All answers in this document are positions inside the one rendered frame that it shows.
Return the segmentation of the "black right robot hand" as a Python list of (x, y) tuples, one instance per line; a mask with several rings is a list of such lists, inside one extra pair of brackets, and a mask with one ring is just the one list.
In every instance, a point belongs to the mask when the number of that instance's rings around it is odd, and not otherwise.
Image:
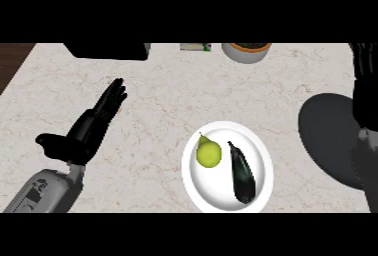
[(378, 132), (378, 43), (351, 43), (355, 67), (353, 114), (359, 125)]

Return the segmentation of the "small green white box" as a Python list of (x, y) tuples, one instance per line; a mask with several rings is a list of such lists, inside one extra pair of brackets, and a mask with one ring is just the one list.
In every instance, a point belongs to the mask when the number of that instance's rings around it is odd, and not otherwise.
[(210, 43), (182, 43), (181, 49), (184, 51), (212, 51), (212, 44)]

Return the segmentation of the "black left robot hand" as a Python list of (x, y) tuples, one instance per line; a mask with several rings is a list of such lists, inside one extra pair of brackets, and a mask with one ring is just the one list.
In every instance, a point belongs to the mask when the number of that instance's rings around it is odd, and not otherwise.
[(95, 107), (85, 111), (66, 136), (51, 133), (38, 136), (36, 143), (49, 158), (86, 165), (95, 157), (113, 118), (128, 98), (123, 82), (123, 78), (113, 81)]

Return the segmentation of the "white potted plant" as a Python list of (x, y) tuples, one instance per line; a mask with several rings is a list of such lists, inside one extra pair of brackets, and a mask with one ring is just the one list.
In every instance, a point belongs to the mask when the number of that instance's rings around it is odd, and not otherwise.
[(246, 48), (238, 43), (224, 43), (222, 49), (227, 56), (235, 62), (243, 64), (255, 64), (266, 57), (271, 46), (271, 43), (262, 43), (260, 48)]

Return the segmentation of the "black appliance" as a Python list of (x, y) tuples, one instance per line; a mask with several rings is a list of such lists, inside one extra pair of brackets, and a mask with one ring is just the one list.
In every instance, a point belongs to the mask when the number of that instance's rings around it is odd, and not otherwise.
[(66, 43), (77, 58), (145, 61), (150, 56), (150, 43)]

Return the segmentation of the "white oval plate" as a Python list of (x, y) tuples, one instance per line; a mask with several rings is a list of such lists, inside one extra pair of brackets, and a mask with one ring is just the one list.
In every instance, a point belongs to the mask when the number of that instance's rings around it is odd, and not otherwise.
[[(222, 148), (222, 160), (206, 168), (197, 160), (200, 137), (206, 136)], [(234, 193), (231, 146), (241, 149), (256, 179), (256, 199), (244, 204)], [(232, 121), (216, 121), (193, 134), (182, 155), (182, 177), (190, 197), (203, 212), (259, 213), (274, 189), (274, 163), (268, 148), (256, 133)]]

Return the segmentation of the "dark purple eggplant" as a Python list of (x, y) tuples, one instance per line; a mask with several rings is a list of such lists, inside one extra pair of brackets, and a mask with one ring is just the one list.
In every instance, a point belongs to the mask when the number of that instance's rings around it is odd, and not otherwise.
[(241, 149), (228, 142), (231, 146), (234, 193), (238, 201), (244, 204), (256, 198), (256, 179)]

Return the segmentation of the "yellow-green pear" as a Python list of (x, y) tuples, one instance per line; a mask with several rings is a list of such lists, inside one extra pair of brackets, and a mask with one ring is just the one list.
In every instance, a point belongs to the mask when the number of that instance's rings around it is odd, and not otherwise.
[(215, 168), (222, 161), (222, 147), (204, 134), (200, 134), (197, 161), (206, 168)]

